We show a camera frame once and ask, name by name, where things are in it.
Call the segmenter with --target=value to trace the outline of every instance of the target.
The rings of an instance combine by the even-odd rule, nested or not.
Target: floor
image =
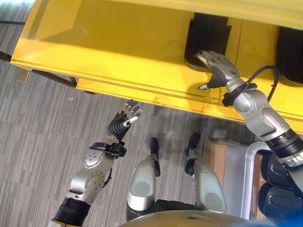
[[[32,3],[0,1],[0,20],[25,21]],[[0,50],[13,53],[22,26],[0,24]],[[90,95],[30,74],[16,81],[18,68],[0,62],[0,226],[42,227],[54,217],[88,147],[102,141],[125,100]],[[135,166],[148,154],[148,139],[160,142],[157,199],[194,204],[192,179],[184,173],[183,151],[193,132],[198,150],[214,129],[227,139],[251,144],[242,123],[139,103],[143,114],[124,141],[128,152],[115,161],[110,183],[92,205],[84,226],[116,227],[125,222],[126,193]]]

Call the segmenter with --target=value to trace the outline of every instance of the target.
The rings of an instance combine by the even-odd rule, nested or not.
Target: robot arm
[[[240,78],[238,69],[229,59],[208,51],[199,51],[196,57],[213,73],[210,81],[198,89],[226,87],[228,93],[224,95],[223,104],[232,105],[243,117],[248,129],[266,142],[277,155],[278,161],[288,167],[291,177],[303,192],[303,141],[300,137],[269,105],[267,97],[256,89],[256,85]],[[263,69],[275,70],[278,77],[278,71],[273,66],[263,67],[256,73],[259,74]]]
[[[134,100],[125,103],[109,123],[104,141],[89,148],[82,169],[73,177],[70,189],[48,227],[82,226],[91,204],[110,179],[114,159],[126,153],[122,139],[138,121],[140,114],[136,112],[140,108],[136,104]]]

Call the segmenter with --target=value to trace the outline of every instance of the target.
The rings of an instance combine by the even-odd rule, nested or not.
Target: black cable
[[[262,68],[258,69],[257,71],[254,72],[254,74],[245,82],[246,83],[246,86],[245,88],[240,92],[244,92],[248,86],[251,84],[251,82],[260,74],[262,73],[263,71],[265,70],[273,70],[274,73],[275,73],[275,78],[274,78],[274,84],[272,85],[272,88],[270,90],[270,93],[267,97],[267,100],[268,102],[271,100],[271,97],[273,96],[274,92],[275,92],[275,89],[278,85],[278,82],[280,80],[280,72],[276,69],[275,66],[272,66],[272,65],[266,65],[266,66],[263,66]]]

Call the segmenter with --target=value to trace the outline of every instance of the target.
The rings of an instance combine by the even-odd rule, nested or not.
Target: robotic hand
[[[140,108],[136,105],[134,100],[125,103],[109,123],[104,141],[94,143],[89,148],[84,166],[73,177],[70,189],[48,227],[82,226],[90,205],[111,179],[114,159],[123,157],[126,153],[122,139],[130,126],[139,119]]]
[[[244,118],[248,129],[259,137],[277,155],[280,163],[284,164],[293,181],[303,192],[303,141],[290,128],[288,123],[269,105],[268,99],[251,81],[263,70],[272,69],[265,66],[254,73],[248,81],[240,78],[238,69],[225,56],[209,51],[199,51],[196,57],[200,59],[213,73],[210,81],[200,86],[199,90],[216,87],[226,87],[223,104],[232,105]]]

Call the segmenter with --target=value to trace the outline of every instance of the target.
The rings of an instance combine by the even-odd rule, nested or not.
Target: yellow tabletop
[[[211,74],[184,65],[192,17],[189,11],[106,0],[37,0],[11,63],[81,78],[78,89],[241,121],[222,107],[225,88],[197,91]],[[229,25],[226,54],[244,79],[274,64],[277,26],[234,18]],[[265,72],[254,82],[268,94],[272,78]],[[280,83],[270,104],[303,132],[301,87]]]

